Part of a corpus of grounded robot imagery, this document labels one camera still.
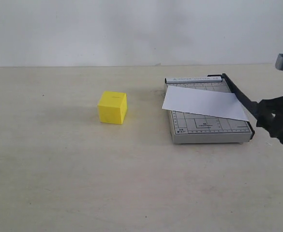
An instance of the beige tabletop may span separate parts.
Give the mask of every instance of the beige tabletop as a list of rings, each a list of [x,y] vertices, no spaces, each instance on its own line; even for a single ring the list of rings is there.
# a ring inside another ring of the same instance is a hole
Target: beige tabletop
[[[174,145],[165,76],[226,73],[252,99],[283,95],[267,65],[0,68],[0,232],[283,232],[283,145]],[[105,90],[123,125],[99,122]]]

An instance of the black robotic claw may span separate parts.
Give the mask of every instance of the black robotic claw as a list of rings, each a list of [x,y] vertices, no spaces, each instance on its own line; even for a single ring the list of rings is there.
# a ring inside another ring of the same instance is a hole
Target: black robotic claw
[[[279,54],[276,61],[276,68],[283,71],[283,54]],[[223,73],[219,75],[224,78],[242,105],[256,118],[256,126],[262,127],[269,132],[271,138],[279,139],[283,144],[283,96],[261,100],[257,103],[251,101],[241,90]]]

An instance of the paper cutter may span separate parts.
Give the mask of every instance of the paper cutter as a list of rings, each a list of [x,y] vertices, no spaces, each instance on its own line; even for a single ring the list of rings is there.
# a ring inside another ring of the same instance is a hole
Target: paper cutter
[[[168,86],[231,92],[226,80],[220,76],[170,77],[165,79],[165,90]],[[175,144],[245,143],[254,135],[254,130],[247,121],[176,111],[167,112],[170,133]]]

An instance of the sheet of paper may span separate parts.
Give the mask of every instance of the sheet of paper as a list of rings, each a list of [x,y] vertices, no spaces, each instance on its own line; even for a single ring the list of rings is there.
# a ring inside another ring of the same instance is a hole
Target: sheet of paper
[[[234,93],[168,86],[163,109],[248,121]]]

